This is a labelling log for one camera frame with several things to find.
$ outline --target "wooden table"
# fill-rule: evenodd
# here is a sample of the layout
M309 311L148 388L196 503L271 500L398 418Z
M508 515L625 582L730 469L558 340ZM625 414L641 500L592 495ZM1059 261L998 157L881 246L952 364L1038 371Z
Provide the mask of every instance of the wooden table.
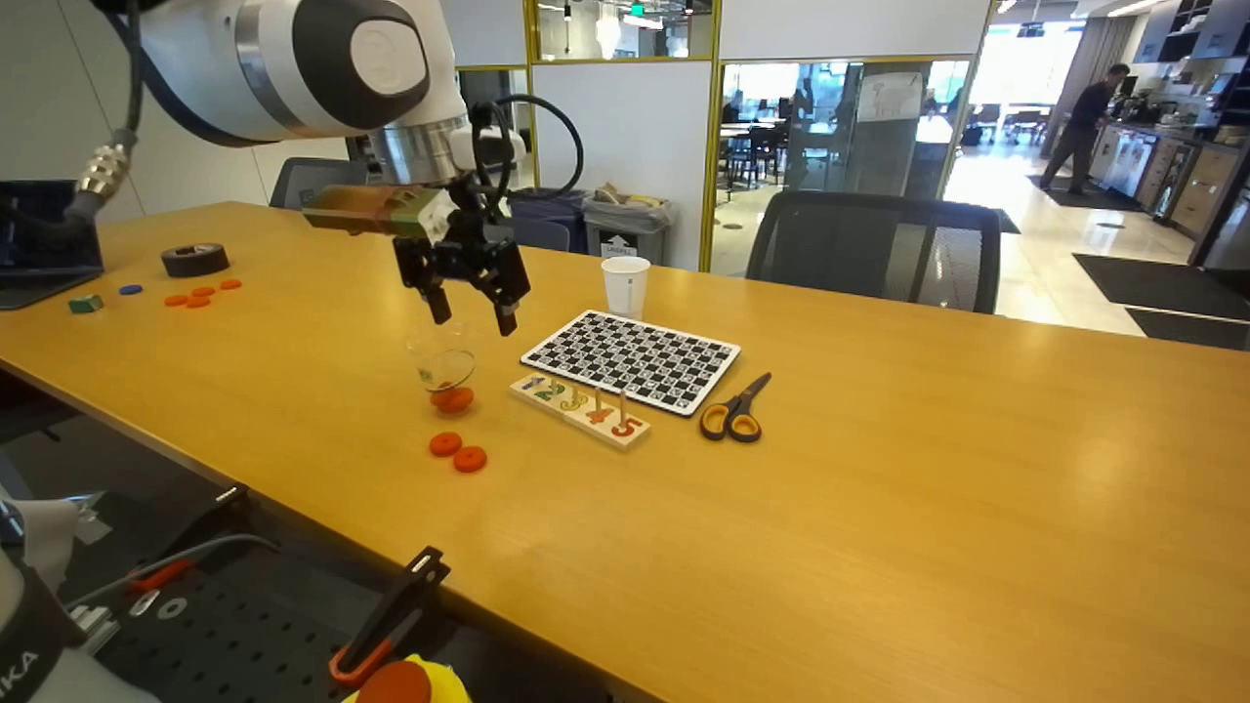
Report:
M163 310L175 241L245 288ZM1250 357L651 270L650 322L746 349L730 391L773 371L767 442L650 412L618 452L504 391L602 300L592 257L533 252L499 340L464 287L433 328L383 239L263 206L105 255L105 311L0 315L6 367L395 561L442 547L448 590L662 701L1250 701ZM460 421L420 391L447 345ZM447 426L491 464L425 459Z

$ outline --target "yellow object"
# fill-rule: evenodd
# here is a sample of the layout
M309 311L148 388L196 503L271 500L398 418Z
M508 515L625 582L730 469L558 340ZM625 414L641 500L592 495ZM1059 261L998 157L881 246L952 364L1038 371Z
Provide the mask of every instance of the yellow object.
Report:
M447 663L405 655L405 663L424 669L430 680L430 703L473 703L460 675ZM343 703L409 703L409 701L369 701L369 697L347 697Z
M724 391L773 371L767 442L650 414L608 452L508 400L593 257L524 252L517 336L459 283L437 328L387 239L227 203L105 226L105 287L159 300L196 239L231 310L45 300L0 367L395 565L442 547L447 590L651 701L1250 701L1246 351L655 266L650 322L744 345ZM473 481L424 446L413 340L476 357Z

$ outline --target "scissors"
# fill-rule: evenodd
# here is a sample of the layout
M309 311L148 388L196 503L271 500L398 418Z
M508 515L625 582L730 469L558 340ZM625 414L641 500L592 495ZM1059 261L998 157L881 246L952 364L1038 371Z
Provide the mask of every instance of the scissors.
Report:
M733 438L733 442L760 442L767 435L767 426L749 414L749 401L760 391L769 388L773 377L754 380L744 393L711 405L706 414L698 414L698 435L711 442Z

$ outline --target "floor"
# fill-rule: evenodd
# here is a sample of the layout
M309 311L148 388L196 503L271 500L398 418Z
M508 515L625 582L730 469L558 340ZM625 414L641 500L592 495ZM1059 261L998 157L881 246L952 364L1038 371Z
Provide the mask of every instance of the floor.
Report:
M1059 206L1029 177L1043 173L1036 149L963 151L944 201L1004 206L1020 233L1004 233L1000 315L1140 336L1108 305L1072 255L1118 255L1150 261L1188 261L1192 239L1140 213ZM746 272L760 218L778 189L733 190L715 213L711 270Z

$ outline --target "person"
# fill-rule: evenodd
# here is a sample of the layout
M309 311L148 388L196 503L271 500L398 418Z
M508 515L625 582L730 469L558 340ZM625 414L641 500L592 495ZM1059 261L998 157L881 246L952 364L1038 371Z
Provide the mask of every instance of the person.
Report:
M1108 65L1097 81L1089 81L1079 99L1079 106L1072 111L1059 144L1049 159L1043 173L1043 189L1052 189L1055 173L1063 170L1063 159L1073 159L1073 177L1072 177L1072 194L1088 194L1089 189L1089 159L1094 159L1094 141L1097 141L1097 127L1107 116L1108 99L1118 94L1118 88L1131 77L1131 65L1118 61Z

